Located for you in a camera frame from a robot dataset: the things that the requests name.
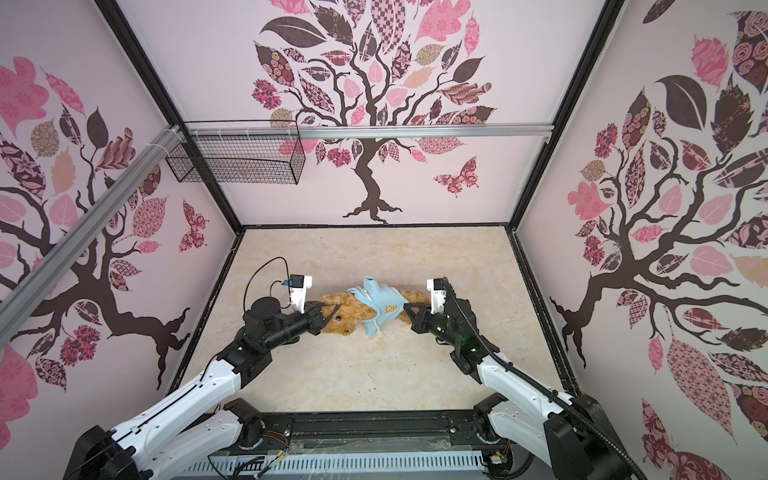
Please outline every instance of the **beige floor surface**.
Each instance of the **beige floor surface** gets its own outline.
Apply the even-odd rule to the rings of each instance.
[[[313,276],[308,300],[380,283],[426,292],[426,280],[447,276],[472,304],[480,332],[529,374],[561,389],[541,327],[503,227],[329,228],[249,230],[184,376],[199,374],[243,325],[243,290],[262,263],[288,260],[291,273]],[[285,278],[272,262],[253,280],[250,305]],[[273,293],[287,304],[287,288]],[[273,362],[235,397],[263,412],[470,409],[492,391],[462,375],[451,347],[393,320],[366,336],[305,334],[273,352]]]

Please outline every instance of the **wire mesh basket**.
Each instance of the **wire mesh basket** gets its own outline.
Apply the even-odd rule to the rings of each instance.
[[[291,128],[280,132],[192,134],[187,142],[194,142],[202,156],[192,153],[194,149],[182,142],[166,161],[180,182],[298,184],[306,160],[299,131]]]

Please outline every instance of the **light blue garment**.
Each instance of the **light blue garment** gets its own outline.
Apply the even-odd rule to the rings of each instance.
[[[387,286],[384,283],[379,285],[370,276],[362,279],[362,288],[355,286],[347,290],[347,292],[376,311],[375,317],[363,322],[366,324],[366,335],[369,336],[378,332],[379,328],[387,320],[398,316],[402,312],[402,306],[408,302],[403,295],[400,295],[396,288]]]

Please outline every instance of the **wire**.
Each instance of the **wire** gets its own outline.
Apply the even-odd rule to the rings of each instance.
[[[564,411],[566,411],[567,414],[571,416],[571,419],[575,421],[577,424],[576,426],[581,426],[584,430],[587,432],[590,432],[592,435],[598,437],[605,446],[613,451],[621,460],[626,464],[627,468],[629,469],[629,472],[632,475],[635,475],[637,477],[637,480],[647,480],[647,477],[643,473],[642,470],[640,470],[640,467],[637,466],[637,463],[634,462],[632,457],[627,454],[627,452],[621,447],[621,445],[617,444],[611,437],[605,434],[600,428],[598,428],[590,419],[588,419],[586,416],[582,415],[581,412],[579,412],[573,405],[570,403],[564,401],[561,399],[557,391],[551,391],[547,387],[543,386],[541,383],[536,381],[535,379],[528,376],[525,372],[522,372],[519,369],[516,369],[511,362],[505,362],[504,360],[500,359],[498,355],[496,355],[493,350],[491,350],[488,347],[488,344],[485,342],[483,337],[480,335],[480,332],[478,332],[477,328],[475,328],[474,325],[472,325],[472,322],[469,321],[469,318],[467,318],[466,313],[464,313],[464,310],[462,309],[462,306],[458,303],[456,299],[456,295],[453,292],[453,288],[448,288],[449,298],[453,300],[453,303],[458,308],[458,311],[462,314],[464,317],[464,321],[466,321],[467,325],[469,325],[469,329],[472,331],[472,335],[480,342],[480,344],[488,351],[488,354],[490,357],[496,361],[500,366],[504,368],[504,370],[508,372],[512,372],[523,381],[525,381],[527,384],[532,386],[533,388],[537,389],[539,392],[541,392],[542,395],[547,397],[547,400],[550,402],[553,402],[555,405],[562,408]]]
[[[248,294],[248,287],[250,286],[251,281],[253,281],[253,278],[261,271],[261,269],[263,269],[265,266],[269,265],[270,263],[278,259],[282,260],[286,264],[286,275],[287,275],[286,280],[288,280],[288,292],[290,294],[290,273],[288,272],[288,260],[282,257],[274,257],[272,260],[269,260],[264,265],[260,266],[259,269],[253,272],[253,275],[251,275],[250,278],[248,279],[248,283],[245,286],[245,291],[243,292],[243,313],[247,311],[245,308],[245,297]]]

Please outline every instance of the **butterfly decal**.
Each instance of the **butterfly decal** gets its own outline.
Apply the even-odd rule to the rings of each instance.
[[[441,185],[448,187],[448,191],[458,198],[458,192],[464,190],[466,187],[477,187],[478,176],[475,174],[477,170],[477,157],[472,157],[464,164],[461,173],[458,175],[438,175],[435,177],[435,181]]]
[[[205,236],[200,232],[205,229],[205,224],[210,220],[205,220],[203,214],[196,214],[194,208],[184,200],[184,216],[190,225],[189,230],[181,237],[179,251],[183,252],[192,247],[200,248],[205,245]]]

